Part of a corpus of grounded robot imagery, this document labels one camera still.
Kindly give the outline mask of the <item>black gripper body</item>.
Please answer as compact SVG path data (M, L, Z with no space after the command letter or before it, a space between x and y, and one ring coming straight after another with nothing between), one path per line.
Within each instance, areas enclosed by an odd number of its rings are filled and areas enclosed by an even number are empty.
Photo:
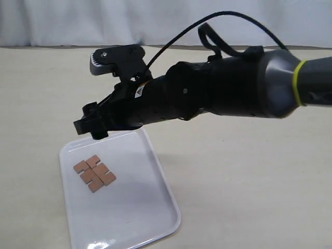
M93 113L99 117L101 126L93 126L92 135L106 135L109 131L136 130L143 126L140 118L137 124L129 124L127 105L133 107L132 100L142 95L144 83L117 83L113 92L94 108Z

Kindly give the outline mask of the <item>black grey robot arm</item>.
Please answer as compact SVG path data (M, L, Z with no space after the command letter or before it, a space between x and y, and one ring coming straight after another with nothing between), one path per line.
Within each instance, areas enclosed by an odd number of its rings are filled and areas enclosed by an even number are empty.
M95 140L198 115L285 118L301 106L331 106L331 58L300 60L286 50L249 47L206 62L177 62L153 78L139 45L112 46L90 57L90 72L120 79L100 102L86 104L74 122L79 135Z

